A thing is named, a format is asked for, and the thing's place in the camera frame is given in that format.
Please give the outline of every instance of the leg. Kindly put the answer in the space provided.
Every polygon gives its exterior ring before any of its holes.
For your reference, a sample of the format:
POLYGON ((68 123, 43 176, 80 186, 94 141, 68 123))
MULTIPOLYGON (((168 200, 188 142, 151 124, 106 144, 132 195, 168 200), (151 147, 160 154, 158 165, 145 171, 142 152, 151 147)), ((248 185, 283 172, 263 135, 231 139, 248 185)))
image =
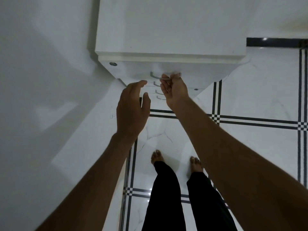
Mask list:
POLYGON ((160 151, 152 154, 151 162, 157 172, 142 231, 185 231, 181 190, 173 170, 166 165, 160 151))
POLYGON ((203 173, 199 159, 191 157, 190 167, 192 174, 187 187, 197 230, 237 230, 225 202, 203 173))

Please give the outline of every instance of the person's left arm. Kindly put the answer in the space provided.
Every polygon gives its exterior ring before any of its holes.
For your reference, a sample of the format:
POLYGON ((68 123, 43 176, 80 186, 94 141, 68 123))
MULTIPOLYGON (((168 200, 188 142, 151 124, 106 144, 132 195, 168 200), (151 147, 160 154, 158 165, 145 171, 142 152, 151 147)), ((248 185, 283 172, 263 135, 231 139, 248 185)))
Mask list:
POLYGON ((117 107, 117 132, 102 156, 84 175, 57 209, 36 231, 101 231, 129 149, 150 115, 150 98, 139 93, 147 81, 132 83, 121 94, 117 107))

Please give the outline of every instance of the white cabinet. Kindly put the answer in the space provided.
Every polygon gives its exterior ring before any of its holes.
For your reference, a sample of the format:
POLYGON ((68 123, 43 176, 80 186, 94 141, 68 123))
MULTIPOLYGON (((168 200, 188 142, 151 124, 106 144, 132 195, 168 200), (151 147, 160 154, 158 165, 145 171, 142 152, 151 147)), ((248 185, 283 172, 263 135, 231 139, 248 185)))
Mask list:
POLYGON ((246 36, 245 0, 101 0, 95 51, 126 85, 147 80, 154 105, 163 73, 181 72, 191 97, 227 76, 246 36))

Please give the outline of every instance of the hand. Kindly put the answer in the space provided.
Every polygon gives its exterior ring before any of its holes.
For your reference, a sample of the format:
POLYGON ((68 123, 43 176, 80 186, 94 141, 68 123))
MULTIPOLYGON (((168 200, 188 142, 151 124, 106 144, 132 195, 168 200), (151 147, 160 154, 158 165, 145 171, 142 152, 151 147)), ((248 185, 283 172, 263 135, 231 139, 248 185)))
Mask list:
POLYGON ((116 109, 117 133, 135 141, 150 115, 151 100, 148 93, 143 94, 142 107, 139 102, 140 89, 147 81, 130 83, 123 91, 116 109))
POLYGON ((172 74, 170 79, 161 79, 160 88, 166 97, 166 102, 172 110, 184 100, 189 99, 187 86, 180 77, 180 74, 172 74))

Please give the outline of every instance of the person's left hand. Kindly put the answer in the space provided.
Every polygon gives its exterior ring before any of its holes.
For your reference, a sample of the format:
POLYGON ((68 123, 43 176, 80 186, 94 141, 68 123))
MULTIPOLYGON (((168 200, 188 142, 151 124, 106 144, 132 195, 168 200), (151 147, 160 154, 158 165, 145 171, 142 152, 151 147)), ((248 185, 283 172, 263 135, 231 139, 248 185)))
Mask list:
POLYGON ((116 109, 117 133, 136 140, 145 126, 150 115, 151 100, 148 93, 143 94, 142 107, 139 102, 139 93, 147 81, 130 83, 123 91, 116 109))

